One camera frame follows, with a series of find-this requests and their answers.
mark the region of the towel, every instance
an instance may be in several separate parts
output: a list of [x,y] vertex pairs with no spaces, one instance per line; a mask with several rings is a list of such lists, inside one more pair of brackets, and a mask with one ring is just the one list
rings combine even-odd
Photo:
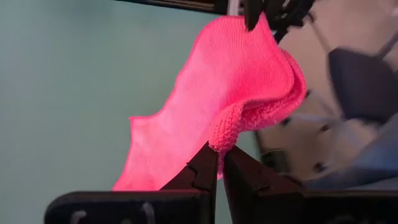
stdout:
[[163,108],[130,118],[130,150],[113,190],[159,190],[207,141],[220,153],[221,171],[240,132],[282,121],[305,91],[299,66],[278,48],[264,15],[251,32],[244,17],[215,19],[198,35]]

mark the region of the pink microfiber towel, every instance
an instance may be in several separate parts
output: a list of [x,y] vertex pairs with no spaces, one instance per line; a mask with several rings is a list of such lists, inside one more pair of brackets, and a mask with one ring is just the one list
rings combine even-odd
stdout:
[[264,15],[252,32],[243,17],[219,17],[197,37],[164,107],[130,118],[130,151],[113,190],[159,190],[207,141],[222,158],[239,132],[278,123],[304,95],[302,72]]

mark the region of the towel fold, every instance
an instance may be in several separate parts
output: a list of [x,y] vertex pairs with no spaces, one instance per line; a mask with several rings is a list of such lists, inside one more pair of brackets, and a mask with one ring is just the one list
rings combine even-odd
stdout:
[[131,146],[113,190],[159,190],[207,141],[222,170],[240,132],[282,121],[305,92],[299,66],[278,48],[264,15],[252,32],[241,16],[215,19],[197,37],[164,107],[130,118]]

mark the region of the black robotic clamp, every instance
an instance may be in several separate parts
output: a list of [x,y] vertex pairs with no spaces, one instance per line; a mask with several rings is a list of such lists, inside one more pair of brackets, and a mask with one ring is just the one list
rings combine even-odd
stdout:
[[[217,164],[205,144],[158,191],[65,194],[48,206],[44,223],[215,223]],[[398,192],[306,191],[236,146],[223,174],[233,224],[398,223]]]

